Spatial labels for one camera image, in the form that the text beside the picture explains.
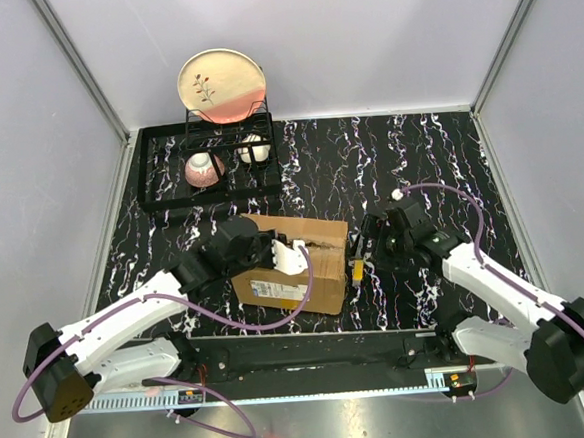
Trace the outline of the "brown cardboard express box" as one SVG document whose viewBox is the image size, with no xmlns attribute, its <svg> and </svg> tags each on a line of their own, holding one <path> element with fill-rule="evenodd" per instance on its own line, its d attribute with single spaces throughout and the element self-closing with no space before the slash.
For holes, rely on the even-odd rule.
<svg viewBox="0 0 584 438">
<path fill-rule="evenodd" d="M 259 230 L 275 230 L 286 236 L 287 245 L 296 249 L 303 244 L 312 268 L 299 274 L 258 267 L 236 276 L 232 286 L 242 304 L 268 308 L 295 309 L 313 280 L 304 310 L 338 315 L 346 293 L 346 247 L 349 225 L 345 221 L 319 220 L 251 214 Z"/>
</svg>

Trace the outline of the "yellow utility knife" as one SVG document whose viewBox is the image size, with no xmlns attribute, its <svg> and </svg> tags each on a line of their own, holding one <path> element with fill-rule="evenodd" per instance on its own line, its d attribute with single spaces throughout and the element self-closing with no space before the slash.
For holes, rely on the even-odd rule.
<svg viewBox="0 0 584 438">
<path fill-rule="evenodd" d="M 352 267 L 351 276 L 352 286 L 358 288 L 362 284 L 364 278 L 365 272 L 364 260 L 363 259 L 354 260 L 351 267 Z"/>
</svg>

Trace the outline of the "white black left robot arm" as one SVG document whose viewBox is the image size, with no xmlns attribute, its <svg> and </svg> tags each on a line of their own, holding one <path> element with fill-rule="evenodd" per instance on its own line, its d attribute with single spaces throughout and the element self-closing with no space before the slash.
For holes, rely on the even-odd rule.
<svg viewBox="0 0 584 438">
<path fill-rule="evenodd" d="M 116 304 L 59 329 L 45 322 L 32 330 L 23 389 L 37 397 L 39 415 L 62 422 L 108 386 L 119 388 L 116 376 L 123 368 L 108 361 L 118 348 L 163 319 L 198 309 L 200 300 L 231 278 L 258 267 L 286 275 L 308 269 L 301 240 L 259 229 L 246 216 L 232 217 L 217 229 Z"/>
</svg>

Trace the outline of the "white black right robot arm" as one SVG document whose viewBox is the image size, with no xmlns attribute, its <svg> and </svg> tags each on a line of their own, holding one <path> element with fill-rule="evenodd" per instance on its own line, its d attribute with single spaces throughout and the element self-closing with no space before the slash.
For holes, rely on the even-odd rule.
<svg viewBox="0 0 584 438">
<path fill-rule="evenodd" d="M 413 266 L 461 286 L 506 320 L 465 311 L 438 325 L 429 349 L 446 364 L 481 357 L 529 376 L 550 400 L 564 404 L 584 391 L 584 299 L 567 302 L 529 284 L 460 233 L 437 227 L 410 197 L 383 215 L 367 214 L 350 248 L 353 264 L 369 262 L 402 274 Z"/>
</svg>

